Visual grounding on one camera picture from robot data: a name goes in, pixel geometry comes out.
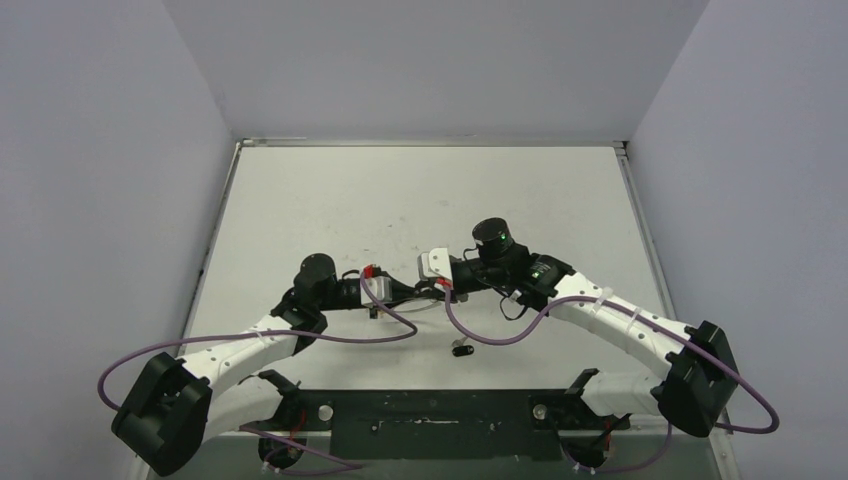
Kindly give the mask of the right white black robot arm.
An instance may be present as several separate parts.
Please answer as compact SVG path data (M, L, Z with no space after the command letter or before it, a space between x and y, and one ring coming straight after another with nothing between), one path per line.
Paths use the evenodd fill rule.
M738 383L723 331L655 316L590 281L565 262L513 245L501 257L463 260L445 248L418 258L421 280L449 286L454 296L493 289L518 304L569 322L645 367L641 374L589 375L565 402L568 421L588 429L604 416L660 416L695 437L716 426Z

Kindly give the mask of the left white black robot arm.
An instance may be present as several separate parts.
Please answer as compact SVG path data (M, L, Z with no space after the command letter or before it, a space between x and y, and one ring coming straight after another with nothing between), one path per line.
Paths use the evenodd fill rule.
M393 341L414 336L416 326L395 306L424 299L431 288L410 286L369 265L355 278L338 275L327 254L307 256L280 302L237 334L191 338L207 349L179 357L169 343L145 347L130 359L149 354L120 404L105 403L115 416L112 433L154 472L167 476L184 467L208 440L256 421L282 431L297 420L293 384L270 370L317 340L338 342L326 334L328 311L383 311L407 327Z

